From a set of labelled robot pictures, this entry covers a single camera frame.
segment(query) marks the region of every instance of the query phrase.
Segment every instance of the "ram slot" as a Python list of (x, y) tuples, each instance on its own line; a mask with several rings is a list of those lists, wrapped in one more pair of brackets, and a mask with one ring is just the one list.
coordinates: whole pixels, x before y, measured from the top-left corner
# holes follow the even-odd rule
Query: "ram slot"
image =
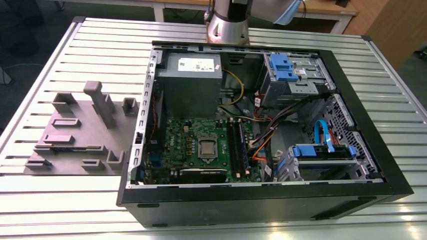
[(237, 164), (238, 164), (238, 173), (242, 177), (246, 173), (245, 165), (244, 165), (244, 153), (241, 152), (241, 142), (240, 142), (240, 123), (233, 123), (233, 142), (234, 142), (234, 149), (236, 149), (236, 156), (237, 156)]
[(242, 128), (242, 123), (238, 122), (238, 142), (240, 142), (240, 152), (241, 152), (241, 162), (242, 162), (242, 169), (244, 174), (249, 174), (249, 160), (248, 160), (248, 151), (246, 151), (246, 143), (245, 143), (245, 131)]
[(236, 145), (236, 141), (234, 141), (234, 131), (233, 131), (233, 121), (232, 120), (229, 120), (226, 123), (226, 140), (228, 140), (230, 175), (233, 177), (240, 177), (237, 148), (236, 148), (237, 145)]

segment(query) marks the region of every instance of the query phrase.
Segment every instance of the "desk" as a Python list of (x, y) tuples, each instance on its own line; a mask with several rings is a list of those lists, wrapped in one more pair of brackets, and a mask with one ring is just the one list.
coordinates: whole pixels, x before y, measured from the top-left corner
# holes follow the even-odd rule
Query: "desk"
[(412, 239), (427, 236), (427, 119), (373, 44), (358, 36), (249, 28), (256, 46), (330, 50), (414, 194), (321, 221), (144, 229), (116, 206), (118, 176), (22, 175), (57, 92), (75, 100), (85, 81), (113, 101), (138, 99), (152, 41), (205, 42), (205, 26), (86, 18), (73, 22), (0, 137), (0, 236), (86, 240)]
[[(153, 9), (153, 17), (156, 22), (164, 22), (162, 9), (189, 9), (201, 10), (208, 9), (209, 0), (63, 0), (62, 2), (90, 3), (90, 4), (110, 4), (150, 7)], [(357, 10), (350, 3), (342, 8), (334, 5), (334, 1), (324, 0), (305, 0), (308, 19), (334, 20), (336, 23), (330, 30), (330, 34), (341, 34), (353, 16), (357, 15)], [(302, 17), (304, 6), (298, 6), (296, 18)]]

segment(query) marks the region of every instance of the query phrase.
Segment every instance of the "motherboard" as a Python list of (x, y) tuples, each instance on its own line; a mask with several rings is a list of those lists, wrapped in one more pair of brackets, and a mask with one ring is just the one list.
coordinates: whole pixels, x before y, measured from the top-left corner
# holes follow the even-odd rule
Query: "motherboard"
[(200, 176), (209, 176), (212, 182), (220, 177), (225, 183), (260, 182), (258, 163), (246, 154), (253, 138), (252, 123), (245, 120), (169, 118), (164, 151), (148, 153), (149, 183), (170, 184), (173, 174), (185, 175), (186, 183), (197, 183), (193, 178)]

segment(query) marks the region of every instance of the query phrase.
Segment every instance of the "silver cylinder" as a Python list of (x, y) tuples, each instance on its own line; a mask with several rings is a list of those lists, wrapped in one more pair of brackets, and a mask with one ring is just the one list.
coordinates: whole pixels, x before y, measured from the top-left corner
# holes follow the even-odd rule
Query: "silver cylinder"
[(248, 42), (248, 21), (228, 22), (213, 15), (206, 28), (209, 43), (244, 45)]

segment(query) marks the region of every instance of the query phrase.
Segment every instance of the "table leg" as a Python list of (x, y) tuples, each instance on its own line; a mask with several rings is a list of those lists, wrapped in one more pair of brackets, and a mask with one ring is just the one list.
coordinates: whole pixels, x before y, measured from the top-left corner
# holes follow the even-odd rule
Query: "table leg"
[(334, 26), (332, 28), (330, 34), (342, 34), (349, 21), (352, 20), (353, 16), (349, 15), (341, 15), (337, 22), (334, 23)]
[(160, 2), (152, 3), (152, 9), (153, 9), (153, 19), (156, 22), (162, 23), (165, 21), (162, 9), (165, 8), (165, 4)]

